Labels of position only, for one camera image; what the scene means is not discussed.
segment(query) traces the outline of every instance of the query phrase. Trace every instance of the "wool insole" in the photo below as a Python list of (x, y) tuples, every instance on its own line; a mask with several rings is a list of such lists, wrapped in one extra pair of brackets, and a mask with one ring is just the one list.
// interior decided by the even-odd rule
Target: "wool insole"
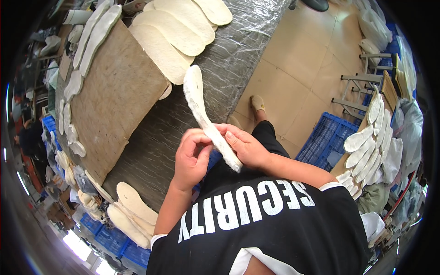
[(364, 130), (349, 136), (344, 142), (344, 149), (347, 152), (354, 152), (373, 134), (372, 124), (365, 127)]
[(78, 156), (84, 158), (86, 156), (86, 151), (84, 146), (79, 141), (74, 141), (73, 143), (69, 144), (69, 147), (72, 149), (72, 151), (77, 154)]
[(370, 172), (378, 157), (381, 157), (380, 151), (379, 149), (375, 149), (370, 159), (367, 161), (367, 164), (365, 164), (365, 167), (362, 169), (359, 175), (356, 176), (356, 183), (359, 183), (360, 181), (365, 179), (365, 176)]
[(208, 19), (216, 25), (226, 25), (232, 21), (232, 13), (222, 0), (194, 0)]
[(121, 211), (124, 215), (127, 216), (127, 218), (130, 220), (130, 222), (136, 227), (137, 230), (139, 230), (139, 232), (142, 233), (142, 235), (144, 235), (148, 240), (151, 240), (151, 237), (153, 237), (153, 233), (154, 233), (154, 226), (151, 225), (151, 228), (153, 228), (153, 232), (150, 234), (149, 231), (146, 228), (143, 228), (140, 224), (138, 224), (135, 221), (136, 215), (130, 213), (130, 211), (123, 206), (120, 202), (114, 202), (113, 206), (116, 207), (119, 211)]
[(373, 166), (371, 167), (371, 169), (369, 170), (369, 172), (365, 176), (365, 179), (363, 179), (363, 181), (362, 181), (363, 187), (365, 185), (371, 185), (371, 181), (373, 181), (374, 175), (376, 175), (376, 172), (379, 168), (379, 165), (381, 164), (381, 159), (382, 159), (381, 155), (379, 154), (378, 157), (376, 158), (376, 160), (374, 161)]
[(84, 78), (81, 76), (81, 72), (73, 71), (70, 75), (69, 83), (67, 84), (63, 92), (67, 102), (70, 102), (73, 96), (81, 92), (83, 82)]
[(380, 98), (380, 108), (379, 108), (379, 113), (378, 113), (378, 117), (374, 123), (374, 135), (377, 136), (380, 129), (382, 128), (382, 123), (383, 123), (383, 119), (384, 119), (384, 112), (385, 112), (385, 103), (382, 99), (382, 95), (378, 95)]
[(114, 225), (138, 246), (144, 249), (150, 246), (148, 239), (131, 223), (130, 219), (114, 205), (109, 205), (107, 214)]
[(385, 110), (384, 119), (382, 122), (381, 130), (379, 131), (378, 136), (376, 137), (376, 148), (379, 148), (382, 145), (382, 142), (385, 137), (386, 129), (389, 127), (391, 123), (391, 114), (388, 110)]
[(206, 115), (205, 103), (203, 101), (202, 72), (197, 65), (191, 66), (187, 70), (183, 80), (183, 92), (200, 128), (211, 139), (214, 147), (223, 155), (226, 164), (232, 170), (240, 172), (243, 166), (242, 162)]
[(154, 1), (148, 2), (144, 7), (143, 11), (152, 11), (154, 10)]
[(125, 182), (120, 182), (116, 186), (116, 192), (123, 206), (144, 221), (156, 225), (158, 214), (142, 201), (133, 187)]
[(62, 114), (64, 111), (64, 104), (65, 104), (64, 99), (61, 99), (59, 101), (59, 107), (58, 107), (58, 114), (59, 114), (59, 117), (58, 117), (58, 128), (59, 129), (58, 130), (61, 135), (64, 134), (64, 116)]
[(88, 177), (88, 179), (91, 181), (91, 183), (93, 184), (93, 186), (96, 188), (96, 190), (98, 191), (98, 193), (109, 203), (114, 203), (113, 198), (110, 196), (109, 193), (107, 193), (107, 191), (105, 191), (97, 182), (94, 178), (92, 178), (92, 176), (90, 175), (90, 173), (87, 170), (84, 170), (85, 175)]
[(96, 51), (104, 42), (114, 24), (119, 20), (121, 12), (121, 5), (111, 6), (93, 28), (80, 65), (80, 72), (83, 77), (87, 76)]
[(208, 19), (191, 0), (154, 0), (156, 10), (167, 11), (198, 34), (205, 45), (214, 41), (215, 33)]
[(150, 25), (130, 26), (128, 29), (164, 76), (173, 84), (183, 84), (189, 64), (162, 33)]
[(67, 130), (70, 122), (72, 121), (72, 111), (70, 110), (70, 104), (67, 103), (64, 106), (64, 110), (62, 111), (62, 115), (64, 116), (64, 131)]
[(350, 168), (355, 166), (360, 161), (360, 159), (365, 154), (365, 152), (368, 150), (368, 148), (374, 146), (375, 144), (376, 143), (374, 142), (373, 137), (370, 136), (358, 150), (353, 152), (347, 158), (347, 160), (345, 161), (345, 167)]
[(67, 126), (66, 136), (67, 136), (67, 142), (69, 144), (74, 143), (75, 141), (78, 140), (78, 132), (77, 129), (75, 128), (75, 125), (69, 124), (69, 126)]
[(362, 195), (362, 189), (359, 189), (357, 192), (356, 192), (356, 194), (354, 194), (353, 196), (352, 196), (352, 198), (353, 198), (353, 200), (357, 200), (357, 199), (359, 199), (359, 197)]
[(368, 159), (370, 159), (373, 151), (374, 151), (374, 147), (368, 148), (368, 150), (365, 152), (365, 154), (359, 160), (358, 164), (356, 164), (356, 167), (353, 169), (352, 177), (357, 176), (362, 171), (362, 169), (365, 167), (365, 164), (367, 164)]
[(343, 172), (342, 174), (336, 176), (336, 179), (338, 180), (339, 183), (343, 183), (344, 181), (346, 181), (351, 174), (351, 170), (347, 170), (345, 172)]
[(87, 45), (93, 27), (101, 19), (101, 16), (110, 8), (110, 5), (113, 3), (113, 1), (114, 0), (105, 0), (104, 2), (102, 2), (87, 20), (84, 26), (84, 30), (81, 34), (80, 41), (78, 42), (78, 48), (75, 52), (75, 57), (73, 58), (73, 68), (75, 70), (77, 70), (80, 66), (84, 49)]
[(381, 107), (381, 95), (379, 94), (379, 90), (376, 85), (374, 86), (374, 90), (376, 91), (376, 96), (371, 102), (370, 107), (368, 107), (367, 112), (367, 120), (369, 124), (373, 124), (373, 122), (376, 120)]
[(133, 20), (133, 26), (150, 25), (158, 29), (166, 40), (189, 56), (197, 56), (205, 49), (202, 38), (166, 11), (144, 11)]

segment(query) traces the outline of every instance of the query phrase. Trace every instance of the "cardboard sheet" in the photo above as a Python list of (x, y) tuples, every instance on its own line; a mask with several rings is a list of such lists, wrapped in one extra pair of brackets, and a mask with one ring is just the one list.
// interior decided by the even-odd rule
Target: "cardboard sheet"
[(102, 185), (133, 131), (168, 86), (166, 78), (119, 20), (98, 49), (70, 105), (84, 169)]

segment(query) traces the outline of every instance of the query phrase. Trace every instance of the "white plastic bag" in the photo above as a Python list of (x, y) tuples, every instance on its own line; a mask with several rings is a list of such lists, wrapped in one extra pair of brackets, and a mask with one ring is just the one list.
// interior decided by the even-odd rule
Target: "white plastic bag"
[(392, 41), (392, 32), (379, 15), (371, 8), (362, 9), (358, 14), (358, 20), (364, 36), (373, 42), (379, 51), (385, 50)]
[(411, 48), (404, 37), (396, 36), (397, 43), (400, 48), (400, 60), (403, 65), (402, 69), (399, 66), (400, 70), (403, 70), (405, 81), (406, 81), (406, 89), (412, 98), (412, 92), (416, 89), (417, 86), (417, 75), (415, 72), (414, 61), (412, 57)]
[(402, 161), (403, 142), (402, 139), (391, 139), (388, 154), (384, 160), (383, 166), (383, 182), (390, 184), (396, 178)]
[[(378, 54), (380, 53), (379, 49), (376, 45), (371, 42), (369, 39), (365, 38), (359, 42), (359, 46), (367, 53), (367, 54)], [(369, 58), (374, 66), (377, 66), (379, 62), (382, 60), (380, 57)]]
[(349, 6), (353, 3), (353, 0), (330, 0), (330, 2), (333, 2), (341, 6)]
[(373, 240), (385, 228), (385, 223), (376, 212), (370, 212), (360, 215), (363, 222), (363, 228), (367, 235), (367, 241)]
[(405, 166), (409, 166), (420, 162), (422, 158), (423, 114), (416, 100), (404, 101), (400, 108), (405, 114), (405, 118), (402, 132), (398, 137), (403, 141), (402, 162)]
[(44, 41), (46, 42), (46, 46), (41, 49), (40, 56), (46, 56), (49, 53), (57, 51), (61, 45), (61, 38), (56, 35), (46, 37)]

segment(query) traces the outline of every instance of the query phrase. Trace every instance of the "blue plastic crate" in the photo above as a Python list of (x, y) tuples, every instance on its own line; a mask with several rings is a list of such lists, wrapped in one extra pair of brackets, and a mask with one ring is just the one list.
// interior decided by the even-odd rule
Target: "blue plastic crate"
[(359, 126), (324, 112), (295, 160), (330, 171), (333, 167), (327, 157), (332, 151), (344, 154), (345, 139), (358, 129)]
[(148, 260), (150, 258), (151, 250), (144, 249), (130, 240), (125, 246), (122, 256), (131, 260), (132, 262), (140, 265), (141, 267), (147, 268)]
[(61, 146), (58, 143), (56, 138), (56, 122), (53, 116), (47, 116), (41, 120), (43, 124), (46, 126), (49, 132), (54, 132), (55, 135), (55, 143), (59, 151), (62, 151)]
[(95, 240), (117, 257), (121, 257), (122, 250), (130, 239), (119, 229), (108, 229), (104, 226), (98, 234), (96, 234)]
[(82, 217), (81, 223), (94, 235), (96, 235), (104, 226), (98, 220), (93, 220), (87, 213)]

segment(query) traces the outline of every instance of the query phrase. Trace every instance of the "finger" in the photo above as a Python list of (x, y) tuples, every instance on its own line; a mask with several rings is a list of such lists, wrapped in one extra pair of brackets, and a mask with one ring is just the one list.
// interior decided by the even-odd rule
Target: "finger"
[(214, 124), (214, 126), (217, 128), (217, 130), (219, 130), (222, 136), (225, 136), (226, 133), (230, 131), (234, 134), (234, 136), (236, 136), (238, 139), (240, 139), (245, 143), (249, 143), (253, 140), (253, 137), (248, 132), (245, 132), (234, 125), (223, 123), (223, 124)]
[(189, 135), (182, 143), (180, 150), (182, 153), (191, 158), (194, 155), (194, 151), (198, 143), (209, 143), (211, 139), (205, 134), (193, 134)]
[(213, 150), (213, 146), (209, 145), (203, 148), (200, 153), (198, 154), (197, 158), (197, 166), (206, 167), (208, 168), (209, 163), (209, 154), (211, 154), (211, 151)]
[(192, 129), (186, 130), (185, 133), (182, 136), (182, 139), (180, 140), (179, 148), (182, 147), (182, 144), (184, 143), (184, 141), (187, 139), (187, 137), (189, 135), (192, 135), (192, 134), (203, 134), (203, 133), (204, 133), (203, 130), (199, 129), (199, 128), (192, 128)]
[(213, 124), (222, 136), (224, 136), (226, 134), (226, 132), (227, 132), (227, 124), (226, 123), (222, 123), (222, 124), (213, 123)]
[(226, 141), (237, 152), (244, 152), (245, 144), (239, 138), (237, 138), (231, 131), (226, 132)]

